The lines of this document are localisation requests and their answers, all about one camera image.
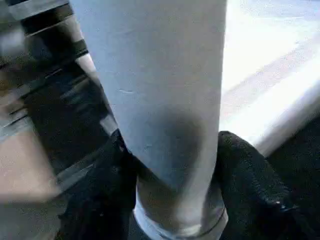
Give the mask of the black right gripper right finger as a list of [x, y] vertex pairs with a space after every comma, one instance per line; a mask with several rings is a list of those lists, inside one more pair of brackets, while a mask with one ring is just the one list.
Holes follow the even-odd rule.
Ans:
[[218, 134], [216, 179], [229, 217], [224, 240], [318, 240], [311, 218], [250, 143], [229, 131]]

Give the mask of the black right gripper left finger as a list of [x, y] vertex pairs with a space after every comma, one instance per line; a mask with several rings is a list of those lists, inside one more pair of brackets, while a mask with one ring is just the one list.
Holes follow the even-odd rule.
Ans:
[[136, 204], [137, 161], [120, 131], [107, 141], [59, 216], [59, 240], [126, 240]]

